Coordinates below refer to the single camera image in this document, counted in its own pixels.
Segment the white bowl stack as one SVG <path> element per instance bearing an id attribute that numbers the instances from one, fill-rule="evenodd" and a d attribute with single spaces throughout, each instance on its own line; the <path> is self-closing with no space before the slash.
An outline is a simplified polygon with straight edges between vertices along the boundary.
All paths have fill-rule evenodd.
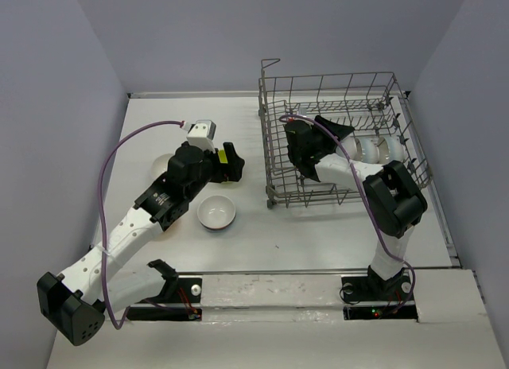
<path id="1" fill-rule="evenodd" d="M 150 177 L 153 180 L 159 178 L 160 175 L 165 173 L 168 168 L 169 159 L 173 156 L 172 153 L 166 153 L 157 157 L 150 167 Z"/>

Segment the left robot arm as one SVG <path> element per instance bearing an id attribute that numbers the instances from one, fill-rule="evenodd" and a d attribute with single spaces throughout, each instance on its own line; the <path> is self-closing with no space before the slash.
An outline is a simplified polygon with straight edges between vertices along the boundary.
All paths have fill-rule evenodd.
<path id="1" fill-rule="evenodd" d="M 209 183 L 238 182 L 245 161 L 231 142 L 202 150 L 184 142 L 103 242 L 59 274 L 37 281 L 41 314 L 74 346 L 88 342 L 113 309 L 104 286 L 148 242 L 167 231 Z"/>

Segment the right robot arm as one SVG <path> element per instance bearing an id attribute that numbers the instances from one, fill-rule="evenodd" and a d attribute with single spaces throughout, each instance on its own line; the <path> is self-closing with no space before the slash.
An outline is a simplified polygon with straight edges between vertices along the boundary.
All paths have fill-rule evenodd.
<path id="1" fill-rule="evenodd" d="M 414 228 L 428 208 L 412 175 L 400 161 L 385 165 L 357 161 L 346 146 L 354 127 L 317 115 L 283 115 L 289 161 L 305 178 L 359 193 L 377 237 L 364 289 L 387 299 L 414 268 L 405 253 Z"/>

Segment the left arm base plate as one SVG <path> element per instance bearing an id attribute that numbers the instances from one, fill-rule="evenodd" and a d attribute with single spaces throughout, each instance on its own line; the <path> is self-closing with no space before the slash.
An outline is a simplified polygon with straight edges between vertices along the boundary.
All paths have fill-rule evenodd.
<path id="1" fill-rule="evenodd" d="M 202 290 L 202 277 L 180 276 L 177 287 L 172 293 L 162 293 L 148 301 L 136 303 L 130 307 L 127 319 L 129 321 L 201 321 Z"/>

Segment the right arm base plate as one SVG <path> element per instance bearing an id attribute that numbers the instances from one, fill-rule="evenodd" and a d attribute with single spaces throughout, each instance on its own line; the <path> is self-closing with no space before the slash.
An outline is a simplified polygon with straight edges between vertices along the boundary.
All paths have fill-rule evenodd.
<path id="1" fill-rule="evenodd" d="M 367 276 L 342 277 L 339 295 L 344 303 L 344 319 L 418 321 L 414 298 L 406 301 L 410 286 L 410 278 L 405 274 L 393 289 L 377 294 L 367 284 Z"/>

